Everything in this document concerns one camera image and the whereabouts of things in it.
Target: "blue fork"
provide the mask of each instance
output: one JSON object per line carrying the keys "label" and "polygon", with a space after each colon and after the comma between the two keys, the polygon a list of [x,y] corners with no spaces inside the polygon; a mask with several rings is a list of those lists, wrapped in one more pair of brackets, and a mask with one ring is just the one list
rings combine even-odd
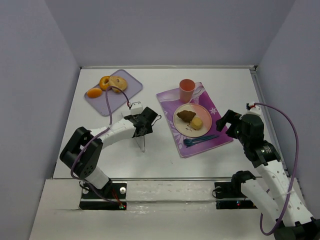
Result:
{"label": "blue fork", "polygon": [[186,145],[187,148],[196,145],[196,144],[200,144],[203,143],[205,141],[211,140],[211,139],[215,139],[218,138],[219,135],[208,135],[208,136],[200,136],[200,137],[196,137],[196,138],[186,138],[183,140],[184,145]]}

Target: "screw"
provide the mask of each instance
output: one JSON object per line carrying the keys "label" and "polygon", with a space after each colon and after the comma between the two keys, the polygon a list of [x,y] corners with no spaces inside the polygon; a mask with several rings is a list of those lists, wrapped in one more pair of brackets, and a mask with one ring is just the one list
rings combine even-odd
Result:
{"label": "screw", "polygon": [[120,188],[119,191],[120,191],[121,194],[125,194],[127,192],[127,189],[123,186],[123,187]]}

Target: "cup rim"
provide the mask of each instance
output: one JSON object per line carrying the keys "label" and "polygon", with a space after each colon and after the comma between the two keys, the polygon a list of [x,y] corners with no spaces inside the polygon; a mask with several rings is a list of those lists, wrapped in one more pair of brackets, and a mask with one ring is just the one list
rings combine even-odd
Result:
{"label": "cup rim", "polygon": [[[184,80],[190,80],[190,81],[192,81],[193,84],[194,84],[194,88],[193,88],[192,90],[189,90],[189,91],[182,89],[182,87],[181,87],[181,82],[184,81]],[[179,88],[180,88],[182,91],[184,91],[184,92],[192,92],[192,91],[194,91],[194,90],[196,89],[196,83],[195,83],[193,80],[189,79],[189,78],[185,78],[185,79],[182,79],[182,80],[179,82]]]}

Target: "gray wall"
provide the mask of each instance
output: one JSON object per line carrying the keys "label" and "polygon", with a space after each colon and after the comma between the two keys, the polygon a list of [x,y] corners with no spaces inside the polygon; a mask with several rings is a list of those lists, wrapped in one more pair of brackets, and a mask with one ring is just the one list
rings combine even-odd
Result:
{"label": "gray wall", "polygon": [[0,239],[29,238],[79,68],[44,0],[0,7]]}
{"label": "gray wall", "polygon": [[46,0],[80,66],[255,65],[294,0]]}
{"label": "gray wall", "polygon": [[[297,176],[312,213],[320,218],[320,1],[297,0],[258,67],[267,103],[293,120],[300,141]],[[293,169],[295,139],[271,111],[284,160]]]}

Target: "plate rim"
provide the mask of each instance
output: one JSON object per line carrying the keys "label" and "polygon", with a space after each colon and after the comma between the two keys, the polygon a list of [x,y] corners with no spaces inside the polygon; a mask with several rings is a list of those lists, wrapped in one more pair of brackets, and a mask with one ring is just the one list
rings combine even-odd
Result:
{"label": "plate rim", "polygon": [[182,134],[183,136],[186,136],[186,137],[188,137],[188,138],[199,138],[199,137],[203,136],[203,135],[201,135],[201,136],[196,136],[196,137],[194,137],[194,136],[190,136],[190,135],[185,135],[185,134],[183,134],[182,132],[180,132],[180,131],[177,129],[177,126],[176,126],[176,123],[175,123],[175,115],[177,115],[178,109],[182,108],[182,107],[185,106],[185,105],[197,105],[197,106],[200,106],[200,107],[202,107],[202,108],[209,114],[210,119],[211,119],[211,126],[210,126],[210,128],[207,130],[207,132],[203,134],[203,135],[206,135],[206,134],[210,131],[211,127],[212,127],[212,117],[211,117],[210,112],[209,112],[204,106],[202,106],[202,105],[200,105],[200,104],[197,104],[197,103],[191,103],[191,102],[185,103],[185,104],[179,106],[179,107],[174,111],[172,122],[173,122],[173,125],[174,125],[175,129],[176,129],[180,134]]}

